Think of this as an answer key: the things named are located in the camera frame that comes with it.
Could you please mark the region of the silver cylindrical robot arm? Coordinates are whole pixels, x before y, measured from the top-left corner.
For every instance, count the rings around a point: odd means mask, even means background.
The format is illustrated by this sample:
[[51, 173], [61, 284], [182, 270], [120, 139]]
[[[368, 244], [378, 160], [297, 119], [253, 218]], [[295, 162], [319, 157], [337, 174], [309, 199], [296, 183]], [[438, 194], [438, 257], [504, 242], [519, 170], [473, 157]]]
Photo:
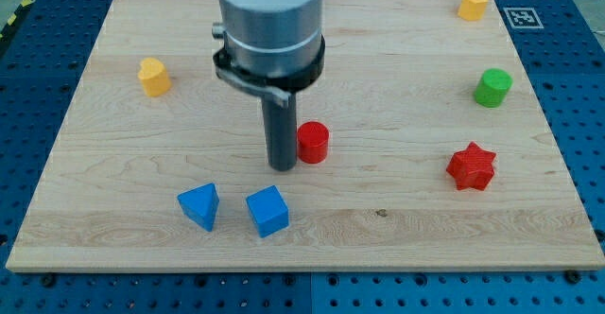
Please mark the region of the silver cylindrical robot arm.
[[281, 78], [316, 59], [321, 47], [322, 0], [218, 0], [221, 21], [212, 34], [235, 65]]

